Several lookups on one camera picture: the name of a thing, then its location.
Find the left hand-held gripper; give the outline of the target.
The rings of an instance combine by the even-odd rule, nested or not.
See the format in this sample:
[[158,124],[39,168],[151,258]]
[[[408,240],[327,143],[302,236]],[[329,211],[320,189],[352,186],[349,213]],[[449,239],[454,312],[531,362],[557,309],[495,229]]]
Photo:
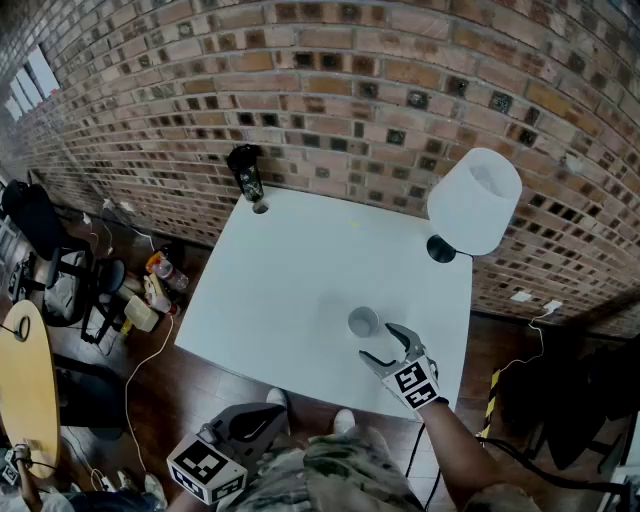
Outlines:
[[281,404],[230,406],[180,441],[167,457],[170,476],[200,502],[216,504],[244,488],[257,458],[287,427]]

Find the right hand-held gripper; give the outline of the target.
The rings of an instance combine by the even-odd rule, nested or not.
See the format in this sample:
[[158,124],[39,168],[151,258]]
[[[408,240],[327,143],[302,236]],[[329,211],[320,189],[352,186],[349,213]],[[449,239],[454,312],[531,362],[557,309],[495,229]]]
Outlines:
[[367,351],[360,350],[359,357],[381,380],[385,387],[409,410],[419,411],[426,405],[449,400],[440,393],[438,368],[428,356],[417,333],[397,323],[385,327],[404,347],[405,360],[383,362]]

